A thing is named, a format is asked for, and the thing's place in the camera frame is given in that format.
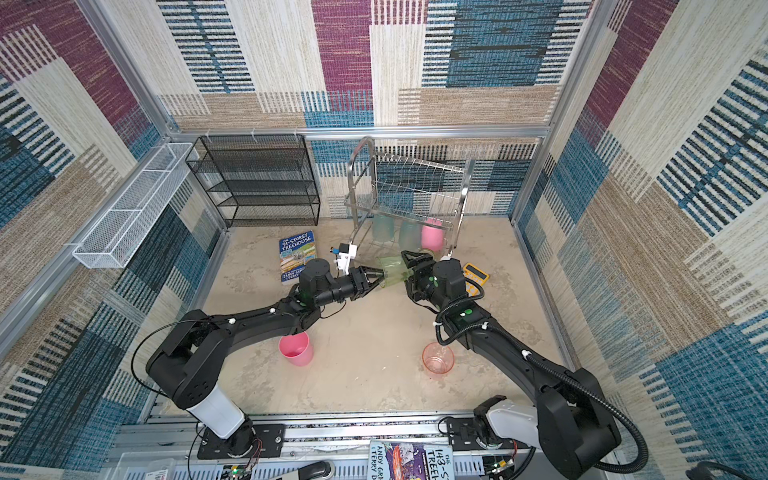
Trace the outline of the green cup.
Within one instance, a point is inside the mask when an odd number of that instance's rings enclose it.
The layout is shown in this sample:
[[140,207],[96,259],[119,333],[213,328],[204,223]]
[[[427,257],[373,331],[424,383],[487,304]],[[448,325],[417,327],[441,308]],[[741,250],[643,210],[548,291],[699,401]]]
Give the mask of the green cup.
[[383,271],[382,288],[401,285],[413,275],[413,270],[406,266],[406,262],[399,256],[380,257],[379,268]]

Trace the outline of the teal cup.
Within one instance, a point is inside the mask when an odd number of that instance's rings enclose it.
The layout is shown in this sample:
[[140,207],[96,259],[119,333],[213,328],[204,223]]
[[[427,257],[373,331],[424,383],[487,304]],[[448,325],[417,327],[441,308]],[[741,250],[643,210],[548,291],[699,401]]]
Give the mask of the teal cup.
[[388,215],[375,215],[373,218],[372,238],[377,243],[392,242],[395,233],[395,221]]
[[421,248],[421,229],[418,223],[403,221],[399,231],[399,247],[401,250],[418,251]]

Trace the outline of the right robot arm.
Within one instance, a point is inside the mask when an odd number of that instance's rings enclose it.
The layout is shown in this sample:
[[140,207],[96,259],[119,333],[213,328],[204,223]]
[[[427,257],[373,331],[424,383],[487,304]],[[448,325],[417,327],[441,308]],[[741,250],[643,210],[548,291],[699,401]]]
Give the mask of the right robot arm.
[[571,371],[530,349],[479,305],[481,294],[466,291],[469,279],[456,259],[435,260],[428,253],[404,250],[409,299],[435,309],[437,342],[459,342],[486,358],[531,400],[536,410],[537,440],[552,466],[577,479],[591,468],[633,474],[649,461],[639,428],[604,396],[596,377]]

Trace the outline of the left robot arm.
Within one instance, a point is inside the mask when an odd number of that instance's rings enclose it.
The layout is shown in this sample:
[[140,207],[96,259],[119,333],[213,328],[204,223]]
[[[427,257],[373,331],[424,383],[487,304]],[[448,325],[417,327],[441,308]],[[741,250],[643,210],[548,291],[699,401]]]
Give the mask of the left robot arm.
[[385,280],[380,268],[360,266],[334,276],[324,259],[313,259],[287,296],[263,308],[234,314],[185,314],[149,357],[146,373],[173,404],[206,427],[203,442],[215,458],[242,458],[257,434],[244,411],[218,384],[227,356],[246,346],[307,331],[331,303],[365,297]]

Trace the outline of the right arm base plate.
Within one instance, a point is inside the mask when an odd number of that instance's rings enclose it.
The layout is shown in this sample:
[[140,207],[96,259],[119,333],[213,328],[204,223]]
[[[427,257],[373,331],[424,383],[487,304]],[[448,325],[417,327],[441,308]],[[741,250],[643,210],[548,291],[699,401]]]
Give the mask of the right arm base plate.
[[455,451],[491,450],[499,446],[499,439],[485,421],[472,418],[446,416],[440,424]]

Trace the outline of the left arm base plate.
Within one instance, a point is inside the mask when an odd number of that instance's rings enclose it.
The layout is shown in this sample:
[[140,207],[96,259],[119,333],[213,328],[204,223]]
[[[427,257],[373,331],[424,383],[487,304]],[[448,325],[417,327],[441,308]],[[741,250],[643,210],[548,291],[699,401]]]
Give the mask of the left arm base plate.
[[198,460],[277,458],[281,455],[285,424],[252,424],[249,421],[229,438],[221,439],[209,428],[203,430]]

